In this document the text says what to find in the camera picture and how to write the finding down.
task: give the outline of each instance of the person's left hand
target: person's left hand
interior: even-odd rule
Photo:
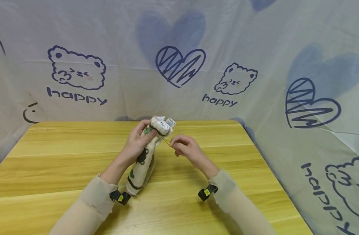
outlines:
[[[123,160],[127,167],[132,165],[144,150],[144,147],[154,138],[157,131],[151,130],[145,136],[140,137],[144,128],[150,124],[150,120],[142,120],[139,124],[130,132],[127,138],[126,144],[120,152],[118,158]]]

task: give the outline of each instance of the cartoon bear face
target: cartoon bear face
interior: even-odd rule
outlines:
[[[104,86],[106,66],[102,59],[83,55],[55,45],[48,50],[53,65],[51,77],[60,84],[98,90]]]
[[[246,91],[257,77],[258,71],[233,63],[226,68],[223,77],[214,89],[222,94],[236,95]]]
[[[359,218],[359,157],[351,163],[327,165],[326,176],[345,206]]]

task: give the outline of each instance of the fabric backdrop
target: fabric backdrop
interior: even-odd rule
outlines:
[[[234,119],[359,235],[359,0],[0,0],[0,162],[39,121]]]

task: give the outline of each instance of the blue heart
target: blue heart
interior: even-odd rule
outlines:
[[[142,52],[154,67],[157,52],[166,45],[177,47],[183,53],[196,49],[205,26],[204,14],[198,10],[182,15],[172,28],[159,12],[145,11],[138,20],[135,33]]]
[[[315,99],[314,83],[306,77],[295,80],[286,92],[285,114],[290,128],[323,126],[341,113],[342,108],[335,100]]]
[[[276,0],[250,0],[250,2],[255,11],[262,11],[271,6]]]
[[[192,50],[183,57],[177,48],[167,46],[159,50],[155,64],[166,81],[181,88],[197,74],[204,64],[205,57],[205,51],[202,49]]]
[[[317,89],[317,98],[336,99],[359,84],[359,55],[342,54],[322,62],[318,43],[304,47],[291,65],[286,88],[300,77],[308,77]]]

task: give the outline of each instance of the sheer sleeve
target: sheer sleeve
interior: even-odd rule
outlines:
[[[109,194],[118,189],[98,176],[84,188],[75,203],[62,215],[49,235],[93,235],[112,212]]]
[[[214,194],[217,205],[225,213],[231,215],[244,235],[276,234],[264,215],[242,193],[226,171],[219,171],[215,177],[209,180],[209,183],[218,188]]]

